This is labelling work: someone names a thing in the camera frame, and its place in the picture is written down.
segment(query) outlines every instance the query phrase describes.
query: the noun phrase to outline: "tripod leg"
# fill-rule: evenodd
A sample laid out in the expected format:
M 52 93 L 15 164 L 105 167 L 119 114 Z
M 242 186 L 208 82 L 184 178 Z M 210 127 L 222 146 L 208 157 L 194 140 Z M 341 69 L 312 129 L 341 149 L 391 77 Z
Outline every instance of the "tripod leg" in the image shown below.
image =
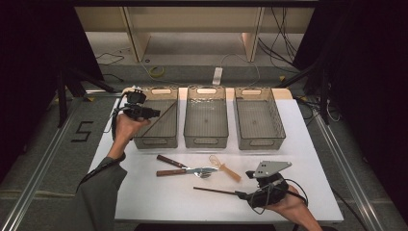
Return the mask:
M 308 76 L 311 74 L 311 72 L 313 72 L 313 70 L 315 69 L 315 65 L 312 64 L 311 66 L 307 67 L 306 69 L 302 70 L 300 73 L 294 75 L 294 77 L 292 77 L 291 79 L 285 81 L 284 83 L 281 83 L 280 85 L 276 86 L 276 88 L 285 88 L 290 86 L 291 84 L 296 83 L 297 81 L 303 79 L 304 77 Z
M 111 86 L 108 86 L 98 80 L 95 80 L 93 77 L 89 76 L 87 73 L 78 70 L 78 69 L 74 69 L 74 68 L 69 68 L 69 71 L 71 71 L 73 74 L 75 74 L 76 76 L 79 76 L 81 78 L 83 78 L 84 80 L 92 83 L 93 85 L 101 88 L 102 90 L 105 90 L 109 93 L 116 93 L 116 90 L 114 88 L 112 88 Z

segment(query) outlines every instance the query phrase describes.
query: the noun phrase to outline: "white table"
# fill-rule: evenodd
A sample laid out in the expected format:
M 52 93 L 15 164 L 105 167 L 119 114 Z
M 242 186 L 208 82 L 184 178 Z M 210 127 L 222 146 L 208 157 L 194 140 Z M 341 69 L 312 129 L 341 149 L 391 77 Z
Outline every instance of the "white table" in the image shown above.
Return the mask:
M 231 90 L 227 91 L 229 138 L 225 149 L 187 149 L 183 137 L 186 89 L 180 91 L 180 115 L 177 148 L 138 150 L 130 143 L 121 163 L 128 171 L 119 190 L 116 219 L 138 222 L 194 222 L 194 223 L 276 223 L 286 220 L 272 211 L 258 215 L 245 200 L 237 196 L 194 190 L 192 187 L 222 191 L 253 193 L 258 182 L 248 179 L 245 172 L 255 170 L 261 161 L 284 161 L 293 165 L 282 170 L 283 177 L 296 181 L 309 197 L 309 209 L 318 221 L 343 221 L 342 213 L 330 190 L 318 155 L 313 147 L 302 115 L 295 100 L 277 99 L 276 104 L 286 132 L 279 150 L 240 151 L 237 144 Z M 99 143 L 90 169 L 94 169 L 107 155 L 112 136 L 105 133 Z M 156 177 L 157 170 L 176 169 L 156 160 L 158 154 L 189 167 L 210 166 L 209 157 L 216 154 L 222 163 L 241 177 L 235 182 L 225 172 L 213 173 L 206 179 L 193 174 Z

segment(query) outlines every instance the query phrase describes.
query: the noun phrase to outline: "knife blade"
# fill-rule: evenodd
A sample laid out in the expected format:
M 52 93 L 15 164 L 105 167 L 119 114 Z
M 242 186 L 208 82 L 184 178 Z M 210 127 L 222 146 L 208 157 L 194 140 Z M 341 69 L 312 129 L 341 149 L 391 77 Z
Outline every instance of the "knife blade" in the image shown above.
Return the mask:
M 168 176 L 168 175 L 179 175 L 179 174 L 193 174 L 200 172 L 215 172 L 218 171 L 216 167 L 196 167 L 196 168 L 182 168 L 175 170 L 158 170 L 156 171 L 156 176 Z

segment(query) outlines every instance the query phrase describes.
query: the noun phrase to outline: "translucent plastic basket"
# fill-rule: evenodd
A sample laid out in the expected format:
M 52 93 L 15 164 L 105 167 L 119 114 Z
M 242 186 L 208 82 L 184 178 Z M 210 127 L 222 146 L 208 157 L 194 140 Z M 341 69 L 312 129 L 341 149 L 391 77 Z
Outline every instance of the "translucent plastic basket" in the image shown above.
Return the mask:
M 279 149 L 285 130 L 271 88 L 235 88 L 240 150 Z
M 143 90 L 143 107 L 160 110 L 159 117 L 150 118 L 150 125 L 142 127 L 134 137 L 136 147 L 176 148 L 178 146 L 178 88 L 161 87 Z
M 187 148 L 225 148 L 228 118 L 225 88 L 189 87 L 184 138 Z

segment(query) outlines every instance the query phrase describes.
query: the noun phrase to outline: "gray floor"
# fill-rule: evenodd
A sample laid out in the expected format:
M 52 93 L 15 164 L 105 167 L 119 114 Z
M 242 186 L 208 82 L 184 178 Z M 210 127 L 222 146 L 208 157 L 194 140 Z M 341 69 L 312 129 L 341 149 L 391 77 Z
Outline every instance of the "gray floor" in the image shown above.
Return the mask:
M 274 36 L 262 35 L 262 38 L 268 44 L 271 44 Z M 293 39 L 293 44 L 297 46 L 301 41 L 301 35 L 292 35 L 291 39 Z M 123 60 L 112 65 L 103 64 L 114 62 L 115 58 L 113 57 L 98 59 L 98 62 L 102 64 L 100 67 L 104 74 L 114 74 L 124 80 L 124 82 L 119 82 L 111 75 L 105 76 L 107 84 L 117 89 L 133 85 L 168 85 L 168 81 L 173 84 L 177 83 L 181 87 L 188 83 L 211 84 L 214 69 L 220 65 L 224 68 L 221 84 L 227 87 L 247 86 L 255 81 L 256 83 L 253 86 L 273 87 L 279 84 L 280 76 L 288 78 L 293 76 L 293 73 L 274 67 L 269 57 L 260 50 L 257 51 L 257 58 L 253 64 L 242 60 L 244 50 L 238 34 L 153 35 L 142 63 L 147 68 L 153 65 L 165 68 L 165 75 L 157 80 L 150 79 L 143 66 L 134 62 L 128 48 L 129 42 L 126 35 L 90 33 L 89 40 L 95 56 L 105 52 L 124 56 Z M 282 41 L 277 44 L 276 49 L 280 54 L 286 54 Z M 274 64 L 294 70 L 284 63 L 274 62 Z M 293 96 L 303 95 L 304 81 L 302 80 L 290 86 Z M 84 85 L 88 90 L 97 89 L 87 83 L 84 83 Z M 18 230 L 54 230 L 52 225 L 57 222 L 62 208 L 69 203 L 78 182 L 87 173 L 100 138 L 106 132 L 104 127 L 109 119 L 115 99 L 97 96 L 91 101 L 74 100 L 81 101 L 76 114 L 72 117 L 64 139 L 39 185 L 36 196 L 19 223 Z M 310 115 L 309 108 L 304 105 L 299 105 L 299 108 L 304 117 Z M 18 158 L 10 173 L 0 185 L 0 224 L 6 219 L 47 151 L 48 144 L 57 132 L 58 118 L 58 104 L 53 101 L 49 110 L 44 113 L 37 131 L 27 143 L 27 152 Z M 85 124 L 83 127 L 84 130 L 91 131 L 88 141 L 72 142 L 72 140 L 85 137 L 84 134 L 76 134 L 81 121 L 92 121 L 92 123 Z M 353 198 L 332 150 L 319 128 L 319 121 L 316 118 L 305 119 L 305 123 L 308 124 L 307 128 L 330 185 L 362 218 L 358 203 Z M 356 173 L 358 182 L 374 208 L 383 230 L 408 230 L 393 202 L 370 169 L 370 165 L 364 162 L 347 122 L 344 120 L 338 122 L 331 120 L 329 126 L 335 134 L 351 168 Z M 345 204 L 337 196 L 336 198 L 344 213 L 344 221 L 339 224 L 331 224 L 331 226 L 342 231 L 364 230 Z M 133 230 L 135 226 L 136 224 L 132 222 L 118 221 L 115 224 L 115 230 Z M 292 230 L 293 227 L 291 224 L 277 224 L 276 226 L 278 230 Z

